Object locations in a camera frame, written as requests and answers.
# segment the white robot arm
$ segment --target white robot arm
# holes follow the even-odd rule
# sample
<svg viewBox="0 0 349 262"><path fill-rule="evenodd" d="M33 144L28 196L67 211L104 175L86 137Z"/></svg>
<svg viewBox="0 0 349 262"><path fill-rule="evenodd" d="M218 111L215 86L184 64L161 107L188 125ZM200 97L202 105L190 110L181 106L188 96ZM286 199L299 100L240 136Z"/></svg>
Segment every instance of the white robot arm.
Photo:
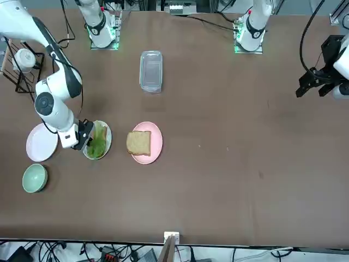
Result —
<svg viewBox="0 0 349 262"><path fill-rule="evenodd" d="M63 148L83 149L93 123L76 120L64 103L81 93L82 79L49 30L40 19L30 16L18 0L0 0L0 34L6 38L35 40L55 60L59 70L35 86L35 110L43 121L57 130Z"/></svg>
<svg viewBox="0 0 349 262"><path fill-rule="evenodd" d="M110 13L107 10L102 12L98 0L75 0L75 3L87 24L92 42L99 48L110 45L116 39Z"/></svg>
<svg viewBox="0 0 349 262"><path fill-rule="evenodd" d="M241 18L243 29L236 39L243 49L250 52L258 49L272 11L270 0L253 1L253 7Z"/></svg>

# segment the white bracket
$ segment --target white bracket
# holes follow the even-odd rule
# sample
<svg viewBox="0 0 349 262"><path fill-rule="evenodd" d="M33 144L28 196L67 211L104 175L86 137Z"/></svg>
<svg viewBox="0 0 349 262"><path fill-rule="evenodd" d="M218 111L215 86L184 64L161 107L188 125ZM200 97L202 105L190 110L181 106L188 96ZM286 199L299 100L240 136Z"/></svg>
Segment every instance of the white bracket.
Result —
<svg viewBox="0 0 349 262"><path fill-rule="evenodd" d="M176 241L175 241L175 245L179 245L179 232L169 232L169 231L165 231L164 232L164 243L166 242L166 240L168 239L168 237L170 236L174 236Z"/></svg>

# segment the floor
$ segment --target floor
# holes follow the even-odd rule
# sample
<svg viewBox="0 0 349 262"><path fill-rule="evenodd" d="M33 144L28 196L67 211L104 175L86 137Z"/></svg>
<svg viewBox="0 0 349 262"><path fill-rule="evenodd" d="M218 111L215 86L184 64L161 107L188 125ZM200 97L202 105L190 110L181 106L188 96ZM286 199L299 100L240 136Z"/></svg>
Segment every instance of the floor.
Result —
<svg viewBox="0 0 349 262"><path fill-rule="evenodd" d="M279 15L310 15L316 5L320 0L285 0L284 5L280 9ZM76 8L76 4L74 0L67 0L68 8ZM328 16L329 13L338 5L340 0L327 0L319 11L319 15ZM231 8L227 8L227 13L244 13L250 6L252 6L253 0L237 0L235 5ZM22 0L22 4L28 8L61 8L59 0ZM221 10L224 6L220 3L218 10ZM344 21L345 25L349 26L349 21ZM347 30L341 27L341 33L346 34ZM5 44L0 41L0 52L4 50ZM0 64L2 62L2 56L0 53ZM20 245L25 245L26 242L9 242L0 246L0 259L8 259L11 254L18 248ZM39 245L37 245L33 252L32 256L35 257L34 261L39 261L38 253L39 253ZM80 261L86 259L85 255L79 255L81 244L80 243L70 243L67 248L62 251L57 251L56 255L60 259L61 262L65 261ZM154 248L157 257L161 252L161 247L150 247L145 246L139 251L139 255L142 256L148 250ZM190 259L190 250L188 247L179 246L180 257L178 253L175 255L175 261L187 261ZM235 258L246 257L249 255L254 255L260 253L260 250L251 250L251 249L238 249L236 251ZM210 258L212 261L219 262L228 262L231 261L233 249L232 248L211 248L211 247L194 247L194 253L196 259L206 259ZM88 245L88 255L90 258L99 258L99 251L93 247L93 245ZM288 261L298 261L298 262L306 262L306 261L326 261L326 262L341 262L348 261L348 255L336 255L336 254L323 254L323 253L308 253L308 252L292 252L289 256L282 258L283 262ZM270 261L277 262L278 259L274 258L270 254L267 254L263 257L263 259L259 259L259 261Z"/></svg>
<svg viewBox="0 0 349 262"><path fill-rule="evenodd" d="M24 246L27 242L9 242L0 246L0 259L6 260L8 259L19 246ZM39 247L41 243L38 243L31 252L31 256L34 258L34 262L39 261ZM65 250L62 250L61 247L55 249L55 255L59 259L59 262L75 262L86 260L86 255L81 254L82 244L81 243L69 243ZM115 249L122 247L122 245L114 245ZM154 249L155 255L157 258L160 255L161 247L160 246L144 246L139 249L139 257L141 258L145 255L151 248ZM45 246L43 246L41 250L41 259L46 261L47 256L43 258L43 255L46 252ZM174 262L185 262L190 260L190 249L187 246L178 246L178 250L180 253L180 257L178 252L174 254ZM231 262L233 248L212 248L212 247L193 247L195 259L197 262ZM257 255L264 251L261 250L253 250L253 249L237 249L235 253L235 261L239 258L244 258L251 255ZM92 260L95 259L97 261L100 258L100 252L91 244L87 245L87 253L88 257ZM349 260L348 255L336 255L336 254L321 254L321 253L309 253L309 252L292 252L290 255L281 259L282 262L345 262ZM130 260L121 260L121 262L129 262ZM249 259L250 262L278 262L279 259L271 256L270 253L267 253L265 256L258 259Z"/></svg>

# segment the plate rim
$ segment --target plate rim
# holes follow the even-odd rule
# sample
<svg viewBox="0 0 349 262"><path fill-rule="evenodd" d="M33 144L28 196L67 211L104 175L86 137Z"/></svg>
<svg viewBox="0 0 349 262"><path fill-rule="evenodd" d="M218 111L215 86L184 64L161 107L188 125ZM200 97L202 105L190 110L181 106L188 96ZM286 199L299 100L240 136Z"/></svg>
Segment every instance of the plate rim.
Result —
<svg viewBox="0 0 349 262"><path fill-rule="evenodd" d="M40 127L45 127L45 125L44 125L44 123L39 123L39 124L37 124L32 130L31 130L31 132L29 133L29 135L28 135L28 137L27 137L27 141L26 141L26 152L27 152L27 156L29 157L29 159L31 159L32 161L34 161L34 162L43 162L43 161L45 161L45 160L48 160L53 154L54 154L54 152L56 151L56 149L57 149L57 146L58 146L58 134L56 134L55 135L55 137L56 137L56 145L55 145L55 149L53 150L53 152L50 154L50 156L48 156L47 158L44 158L43 160L40 160L40 159L37 159L37 158L32 158L31 156L31 154L29 155L29 153L28 153L28 142L29 142L29 138L32 138L33 137L33 135L34 135L34 132L37 130L37 129L39 129Z"/></svg>
<svg viewBox="0 0 349 262"><path fill-rule="evenodd" d="M89 160L100 160L101 158L103 158L108 152L109 152L109 149L111 148L111 141L113 139L113 133L111 132L111 128L109 127L109 125L102 121L102 120L95 120L93 121L94 122L100 122L101 124L105 124L107 126L107 132L108 130L110 130L110 145L109 145L109 148L104 152L104 154L102 156L100 156L99 158L91 158L88 154L87 154L87 146L85 146L85 148L82 150L82 153L85 155L85 157L87 157Z"/></svg>

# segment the pink plate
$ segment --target pink plate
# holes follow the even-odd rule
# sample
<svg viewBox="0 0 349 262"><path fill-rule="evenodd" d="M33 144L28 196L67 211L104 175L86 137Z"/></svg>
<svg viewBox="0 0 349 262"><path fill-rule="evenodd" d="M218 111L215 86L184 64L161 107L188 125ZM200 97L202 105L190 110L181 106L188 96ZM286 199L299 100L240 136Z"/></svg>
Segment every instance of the pink plate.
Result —
<svg viewBox="0 0 349 262"><path fill-rule="evenodd" d="M158 126L152 122L142 122L138 124L133 131L150 131L151 137L151 156L134 156L132 157L140 164L147 165L154 162L163 149L163 135Z"/></svg>

